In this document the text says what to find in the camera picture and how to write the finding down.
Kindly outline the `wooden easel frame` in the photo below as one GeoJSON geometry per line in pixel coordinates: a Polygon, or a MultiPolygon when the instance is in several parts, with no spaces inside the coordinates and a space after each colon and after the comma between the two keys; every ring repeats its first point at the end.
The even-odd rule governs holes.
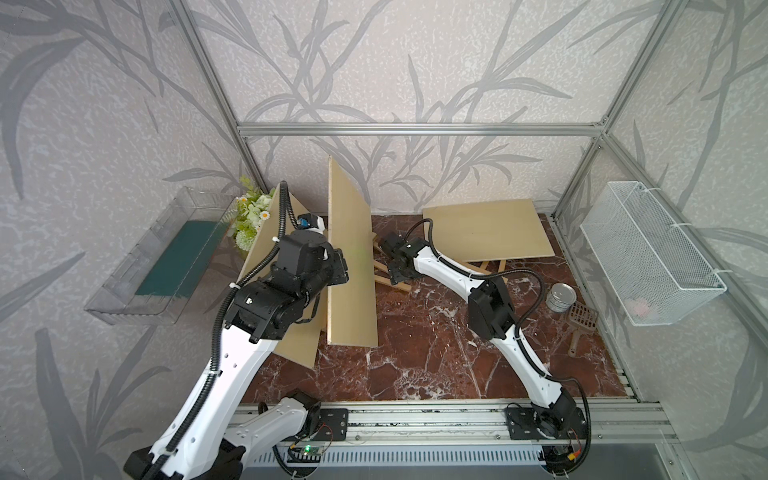
{"type": "Polygon", "coordinates": [[[496,273],[499,267],[498,261],[463,262],[467,268],[480,274],[496,273]]]}
{"type": "Polygon", "coordinates": [[[374,252],[374,260],[373,260],[374,281],[377,284],[388,286],[402,292],[410,293],[412,291],[412,287],[409,284],[404,282],[395,283],[390,278],[388,267],[384,263],[378,260],[378,255],[382,254],[383,250],[379,245],[379,237],[376,233],[371,234],[371,240],[372,240],[373,252],[374,252]]]}

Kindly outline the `wooden board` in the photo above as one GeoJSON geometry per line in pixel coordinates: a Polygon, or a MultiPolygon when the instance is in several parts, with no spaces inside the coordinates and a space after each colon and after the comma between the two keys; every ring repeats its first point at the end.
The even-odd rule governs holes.
{"type": "Polygon", "coordinates": [[[554,250],[533,201],[503,200],[429,207],[433,244],[457,261],[552,257],[554,250]]]}
{"type": "Polygon", "coordinates": [[[349,281],[328,290],[327,340],[332,345],[379,344],[369,204],[334,159],[328,163],[329,240],[340,249],[349,281]]]}
{"type": "Polygon", "coordinates": [[[321,329],[327,324],[327,295],[311,290],[311,249],[330,248],[316,232],[297,229],[293,197],[277,190],[238,279],[243,308],[234,319],[253,337],[275,340],[274,353],[313,369],[321,329]]]}

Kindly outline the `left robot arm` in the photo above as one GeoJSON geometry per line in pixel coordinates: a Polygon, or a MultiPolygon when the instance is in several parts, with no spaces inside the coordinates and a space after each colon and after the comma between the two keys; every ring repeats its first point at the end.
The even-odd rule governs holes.
{"type": "Polygon", "coordinates": [[[150,447],[130,454],[132,479],[238,479],[250,460],[280,441],[313,433],[320,403],[292,393],[240,427],[230,421],[245,391],[289,328],[306,322],[328,287],[349,275],[341,250],[317,215],[294,214],[289,187],[278,188],[272,248],[230,284],[216,314],[210,360],[175,419],[150,447]]]}

